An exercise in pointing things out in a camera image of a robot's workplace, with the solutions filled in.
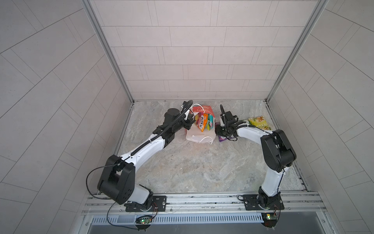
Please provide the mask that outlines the purple snack packet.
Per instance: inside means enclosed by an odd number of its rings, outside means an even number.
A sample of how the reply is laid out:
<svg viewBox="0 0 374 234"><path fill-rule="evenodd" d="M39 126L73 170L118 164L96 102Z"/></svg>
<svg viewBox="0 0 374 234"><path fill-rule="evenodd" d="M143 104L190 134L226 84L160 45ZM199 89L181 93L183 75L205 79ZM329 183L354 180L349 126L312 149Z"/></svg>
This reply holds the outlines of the purple snack packet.
<svg viewBox="0 0 374 234"><path fill-rule="evenodd" d="M227 138L225 136L225 129L218 122L215 123L215 133L216 133L216 136L219 139L219 142L223 142L223 141L227 140Z"/></svg>

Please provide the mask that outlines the teal snack packet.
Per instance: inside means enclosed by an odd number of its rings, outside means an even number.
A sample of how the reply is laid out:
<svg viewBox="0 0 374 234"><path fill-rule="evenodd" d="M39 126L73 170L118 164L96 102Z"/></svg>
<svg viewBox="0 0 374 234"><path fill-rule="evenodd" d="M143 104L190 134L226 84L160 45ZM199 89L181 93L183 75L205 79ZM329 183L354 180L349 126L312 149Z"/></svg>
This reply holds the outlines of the teal snack packet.
<svg viewBox="0 0 374 234"><path fill-rule="evenodd" d="M210 131L214 126L213 116L211 114L207 114L207 124L206 128Z"/></svg>

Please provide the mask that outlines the red paper gift bag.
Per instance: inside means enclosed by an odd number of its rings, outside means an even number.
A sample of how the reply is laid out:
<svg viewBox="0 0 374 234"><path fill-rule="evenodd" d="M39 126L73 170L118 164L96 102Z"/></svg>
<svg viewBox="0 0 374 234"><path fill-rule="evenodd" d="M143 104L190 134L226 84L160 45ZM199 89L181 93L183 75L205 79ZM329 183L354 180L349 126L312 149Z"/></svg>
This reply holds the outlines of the red paper gift bag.
<svg viewBox="0 0 374 234"><path fill-rule="evenodd" d="M211 106L193 104L191 111L195 123L186 131L186 140L212 144L215 137L215 115Z"/></svg>

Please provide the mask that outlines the yellow snack packet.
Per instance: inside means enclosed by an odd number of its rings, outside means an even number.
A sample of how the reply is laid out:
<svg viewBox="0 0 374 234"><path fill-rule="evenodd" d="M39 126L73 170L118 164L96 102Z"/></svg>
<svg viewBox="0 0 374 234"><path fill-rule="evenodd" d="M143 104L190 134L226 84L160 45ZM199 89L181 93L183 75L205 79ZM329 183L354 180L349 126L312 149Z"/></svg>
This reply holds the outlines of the yellow snack packet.
<svg viewBox="0 0 374 234"><path fill-rule="evenodd" d="M251 125L254 125L257 128L266 131L271 131L271 127L268 125L267 121L263 116L249 118L248 121Z"/></svg>

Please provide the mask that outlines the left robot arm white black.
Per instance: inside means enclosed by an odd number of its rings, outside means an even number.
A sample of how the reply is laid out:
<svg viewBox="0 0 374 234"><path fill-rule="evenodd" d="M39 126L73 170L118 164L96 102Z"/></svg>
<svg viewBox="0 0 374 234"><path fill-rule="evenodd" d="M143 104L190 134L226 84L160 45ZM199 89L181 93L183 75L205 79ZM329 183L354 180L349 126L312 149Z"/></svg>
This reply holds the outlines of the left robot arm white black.
<svg viewBox="0 0 374 234"><path fill-rule="evenodd" d="M181 129L189 130L195 122L190 108L170 108L164 122L141 145L121 156L110 156L98 181L97 189L119 205L129 202L145 211L153 205L153 192L135 184L137 170L153 155L163 150L174 140Z"/></svg>

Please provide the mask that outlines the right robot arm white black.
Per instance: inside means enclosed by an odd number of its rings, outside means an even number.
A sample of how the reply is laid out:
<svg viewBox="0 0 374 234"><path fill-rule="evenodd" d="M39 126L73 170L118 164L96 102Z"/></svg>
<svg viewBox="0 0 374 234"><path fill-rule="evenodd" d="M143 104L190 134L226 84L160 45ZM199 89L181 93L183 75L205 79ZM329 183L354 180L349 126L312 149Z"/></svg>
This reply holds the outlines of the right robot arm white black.
<svg viewBox="0 0 374 234"><path fill-rule="evenodd" d="M243 196L242 202L252 205L254 209L282 210L284 209L281 193L281 181L296 160L297 155L283 130L266 131L245 121L240 121L230 111L221 108L220 124L216 125L215 133L228 140L238 137L249 139L262 147L267 172L264 182L259 187L256 198Z"/></svg>

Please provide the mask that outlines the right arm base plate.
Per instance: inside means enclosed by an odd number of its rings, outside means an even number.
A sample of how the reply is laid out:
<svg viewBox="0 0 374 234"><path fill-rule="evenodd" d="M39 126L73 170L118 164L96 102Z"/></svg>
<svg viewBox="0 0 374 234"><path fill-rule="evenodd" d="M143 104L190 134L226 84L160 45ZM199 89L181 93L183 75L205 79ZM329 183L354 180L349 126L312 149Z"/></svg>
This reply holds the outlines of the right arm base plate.
<svg viewBox="0 0 374 234"><path fill-rule="evenodd" d="M279 192L273 197L264 195L242 195L241 200L244 202L247 211L257 210L284 210L284 204Z"/></svg>

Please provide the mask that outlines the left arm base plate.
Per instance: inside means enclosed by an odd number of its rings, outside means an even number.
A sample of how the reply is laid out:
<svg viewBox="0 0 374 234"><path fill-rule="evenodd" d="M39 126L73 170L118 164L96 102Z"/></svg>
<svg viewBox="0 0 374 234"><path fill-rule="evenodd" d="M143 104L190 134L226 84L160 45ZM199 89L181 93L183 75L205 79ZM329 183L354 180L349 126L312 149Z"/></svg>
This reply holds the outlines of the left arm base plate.
<svg viewBox="0 0 374 234"><path fill-rule="evenodd" d="M125 203L126 212L164 212L166 210L166 196L152 196L148 198L143 204L130 202Z"/></svg>

